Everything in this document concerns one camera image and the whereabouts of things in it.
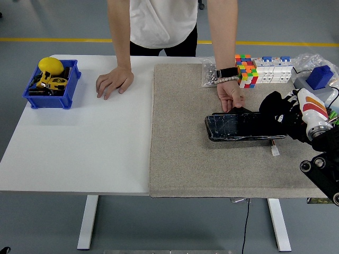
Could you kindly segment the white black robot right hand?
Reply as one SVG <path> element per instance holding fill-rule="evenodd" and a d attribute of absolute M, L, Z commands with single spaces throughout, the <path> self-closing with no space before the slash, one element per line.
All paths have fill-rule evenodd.
<path fill-rule="evenodd" d="M 283 101 L 288 103 L 287 110 L 274 118 L 285 125 L 305 124 L 309 140 L 333 128 L 323 101 L 307 89 L 294 89 Z"/>

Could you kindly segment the person's left hand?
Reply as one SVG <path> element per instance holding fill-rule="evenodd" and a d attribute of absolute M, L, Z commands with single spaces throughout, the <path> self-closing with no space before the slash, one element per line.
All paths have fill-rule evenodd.
<path fill-rule="evenodd" d="M 224 112 L 229 112 L 234 107 L 241 108 L 245 106 L 244 92 L 235 80 L 218 84 L 217 93 Z"/>

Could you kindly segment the person's right hand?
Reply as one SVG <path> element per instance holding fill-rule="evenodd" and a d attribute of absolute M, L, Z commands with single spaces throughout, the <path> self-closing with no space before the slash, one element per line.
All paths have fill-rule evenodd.
<path fill-rule="evenodd" d="M 100 75 L 96 81 L 97 98 L 104 96 L 104 100 L 109 99 L 116 89 L 119 94 L 123 94 L 133 83 L 134 74 L 131 68 L 117 66 L 108 74 Z"/>

